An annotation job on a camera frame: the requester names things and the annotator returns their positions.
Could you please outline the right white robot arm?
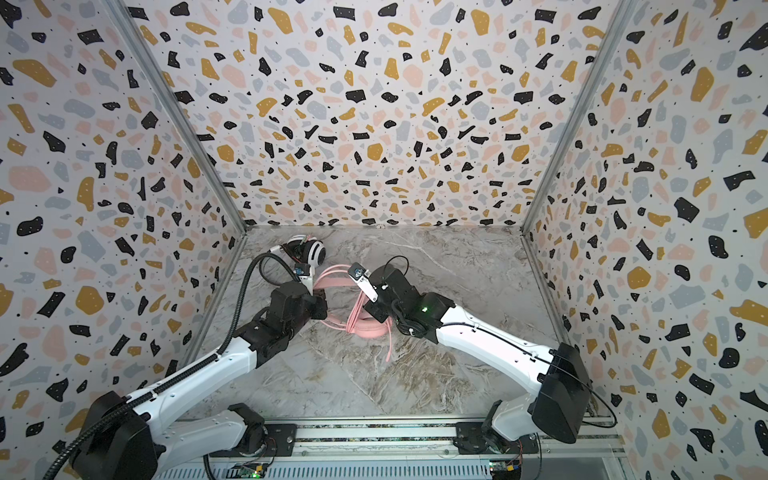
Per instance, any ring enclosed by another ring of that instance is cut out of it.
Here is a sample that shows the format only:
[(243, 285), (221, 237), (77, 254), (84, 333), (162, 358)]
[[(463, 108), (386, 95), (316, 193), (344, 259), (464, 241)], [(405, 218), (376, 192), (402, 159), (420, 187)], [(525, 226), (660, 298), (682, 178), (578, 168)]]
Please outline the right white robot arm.
[(484, 436), (509, 442), (544, 434), (574, 444), (584, 423), (591, 382), (577, 350), (535, 344), (476, 317), (454, 300), (420, 293), (405, 274), (388, 265), (369, 272), (355, 263), (349, 277), (368, 297), (364, 310), (378, 321), (392, 319), (406, 336), (462, 351), (511, 378), (524, 389), (490, 408)]

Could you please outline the white black headphones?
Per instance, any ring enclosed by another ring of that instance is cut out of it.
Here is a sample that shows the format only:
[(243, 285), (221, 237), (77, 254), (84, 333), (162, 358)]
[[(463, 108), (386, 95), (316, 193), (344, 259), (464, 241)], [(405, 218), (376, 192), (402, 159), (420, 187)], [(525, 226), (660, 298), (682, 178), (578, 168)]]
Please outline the white black headphones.
[(316, 274), (317, 269), (324, 263), (325, 258), (326, 249), (321, 240), (312, 235), (295, 235), (288, 241), (271, 247), (268, 250), (268, 254), (258, 264), (258, 271), (267, 283), (279, 286), (280, 282), (270, 279), (267, 275), (265, 270), (267, 261), (273, 260), (277, 262), (292, 280), (299, 282), (294, 272), (296, 264), (310, 264), (315, 268)]

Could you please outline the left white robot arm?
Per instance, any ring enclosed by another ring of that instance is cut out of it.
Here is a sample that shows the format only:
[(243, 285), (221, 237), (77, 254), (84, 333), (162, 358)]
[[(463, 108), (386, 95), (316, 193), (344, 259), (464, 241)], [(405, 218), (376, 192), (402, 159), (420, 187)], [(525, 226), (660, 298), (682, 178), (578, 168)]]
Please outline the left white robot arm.
[(98, 398), (81, 430), (86, 438), (69, 458), (71, 468), (84, 479), (152, 479), (213, 452), (274, 450), (263, 417), (243, 403), (196, 421), (181, 417), (286, 350), (309, 321), (326, 317), (323, 291), (295, 281), (277, 287), (269, 306), (238, 328), (223, 352), (212, 351), (125, 397), (108, 392)]

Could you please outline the pink headphones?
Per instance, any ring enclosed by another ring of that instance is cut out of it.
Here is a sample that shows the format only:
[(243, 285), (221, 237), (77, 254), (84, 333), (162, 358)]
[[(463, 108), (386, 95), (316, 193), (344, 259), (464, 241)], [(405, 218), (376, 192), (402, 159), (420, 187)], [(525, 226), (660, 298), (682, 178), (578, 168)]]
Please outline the pink headphones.
[[(336, 264), (326, 268), (315, 280), (316, 291), (337, 287), (357, 287), (357, 283), (349, 276), (350, 265)], [(392, 323), (389, 319), (379, 322), (364, 310), (369, 298), (362, 290), (358, 290), (357, 299), (345, 320), (327, 314), (320, 323), (333, 330), (344, 331), (363, 339), (376, 339), (387, 335), (392, 337)]]

